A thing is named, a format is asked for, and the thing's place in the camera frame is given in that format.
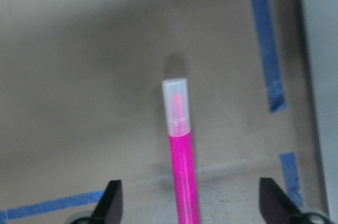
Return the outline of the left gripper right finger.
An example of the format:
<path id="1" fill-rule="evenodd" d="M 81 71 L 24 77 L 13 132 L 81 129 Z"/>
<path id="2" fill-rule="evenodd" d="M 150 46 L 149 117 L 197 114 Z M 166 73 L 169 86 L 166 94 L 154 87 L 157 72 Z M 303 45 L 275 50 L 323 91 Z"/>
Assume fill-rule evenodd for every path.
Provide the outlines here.
<path id="1" fill-rule="evenodd" d="M 259 180 L 259 211 L 268 224 L 330 223 L 322 213 L 302 212 L 272 178 Z"/>

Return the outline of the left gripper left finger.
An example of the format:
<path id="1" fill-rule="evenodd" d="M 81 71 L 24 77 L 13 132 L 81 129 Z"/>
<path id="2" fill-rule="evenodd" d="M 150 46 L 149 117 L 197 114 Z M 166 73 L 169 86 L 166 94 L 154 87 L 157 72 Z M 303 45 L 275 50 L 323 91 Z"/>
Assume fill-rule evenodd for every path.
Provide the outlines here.
<path id="1" fill-rule="evenodd" d="M 119 224 L 123 216 L 122 180 L 109 181 L 102 197 L 89 217 L 80 217 L 71 223 Z"/>

